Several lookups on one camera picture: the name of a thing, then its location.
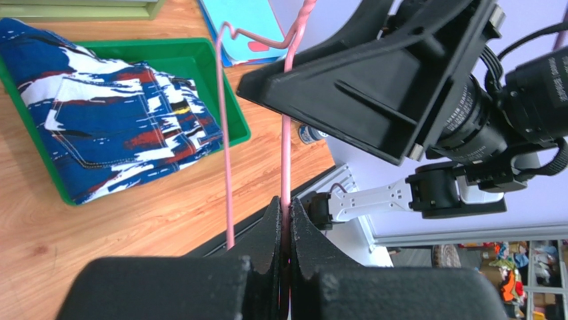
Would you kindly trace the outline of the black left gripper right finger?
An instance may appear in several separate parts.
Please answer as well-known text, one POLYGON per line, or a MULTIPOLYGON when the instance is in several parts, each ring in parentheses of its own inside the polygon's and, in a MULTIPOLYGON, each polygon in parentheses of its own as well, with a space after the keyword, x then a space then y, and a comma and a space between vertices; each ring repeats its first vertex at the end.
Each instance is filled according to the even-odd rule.
POLYGON ((470 269, 366 267, 290 204, 292 319, 506 319, 492 284, 470 269))

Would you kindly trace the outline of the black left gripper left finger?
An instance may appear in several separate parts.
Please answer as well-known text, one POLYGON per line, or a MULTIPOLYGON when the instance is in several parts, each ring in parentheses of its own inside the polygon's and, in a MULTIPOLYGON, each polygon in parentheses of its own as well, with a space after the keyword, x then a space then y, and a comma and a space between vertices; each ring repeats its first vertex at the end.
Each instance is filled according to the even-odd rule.
POLYGON ((102 257, 76 276, 58 319, 277 319, 278 197, 261 221, 214 257, 102 257))

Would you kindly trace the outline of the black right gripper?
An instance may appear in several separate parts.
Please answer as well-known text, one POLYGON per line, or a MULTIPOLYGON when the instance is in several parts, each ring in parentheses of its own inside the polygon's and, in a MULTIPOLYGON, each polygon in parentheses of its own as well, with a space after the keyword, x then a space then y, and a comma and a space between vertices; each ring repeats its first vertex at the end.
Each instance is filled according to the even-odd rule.
POLYGON ((394 165, 405 158, 485 162, 503 124, 472 75, 499 36, 494 1, 362 1, 329 38, 247 73, 237 94, 394 165))

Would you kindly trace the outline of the pink wire hanger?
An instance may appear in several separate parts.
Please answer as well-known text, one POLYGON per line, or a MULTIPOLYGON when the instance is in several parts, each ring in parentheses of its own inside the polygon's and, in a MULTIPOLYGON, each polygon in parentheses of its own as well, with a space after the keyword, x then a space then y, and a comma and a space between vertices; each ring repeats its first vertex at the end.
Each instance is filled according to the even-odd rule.
MULTIPOLYGON (((231 181, 231 160, 229 147, 229 126, 227 120, 227 111, 225 105, 225 89, 223 67, 221 65, 221 45, 223 35, 228 30, 232 39, 242 35, 254 41, 264 44, 275 49, 286 49, 283 70, 289 72, 293 68, 295 54, 299 45, 303 40, 305 29, 309 17, 316 6, 316 0, 305 0, 297 13, 297 16, 290 26, 286 36, 282 41, 275 41, 252 33, 248 30, 235 28, 228 22, 223 22, 219 28, 217 39, 215 41, 215 58, 216 58, 216 77, 217 77, 217 95, 219 102, 219 112, 221 116, 221 128, 223 132, 223 155, 225 164, 225 204, 226 204, 226 241, 227 249, 235 246, 235 228, 233 218, 233 191, 231 181)), ((283 206, 283 228, 289 229, 289 206, 291 204, 291 118, 282 116, 281 120, 281 200, 283 206)))

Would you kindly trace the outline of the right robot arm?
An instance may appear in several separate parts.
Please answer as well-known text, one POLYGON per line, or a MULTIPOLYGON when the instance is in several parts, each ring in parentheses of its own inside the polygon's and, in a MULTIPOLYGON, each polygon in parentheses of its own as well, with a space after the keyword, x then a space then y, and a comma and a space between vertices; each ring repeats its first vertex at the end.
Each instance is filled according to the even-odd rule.
POLYGON ((519 65, 503 58, 560 22, 494 53, 504 12, 495 1, 362 1, 335 34, 243 76, 237 94, 392 165, 430 164, 394 183, 318 193, 322 230, 375 213, 424 219, 502 213, 504 195, 567 166, 567 48, 519 65))

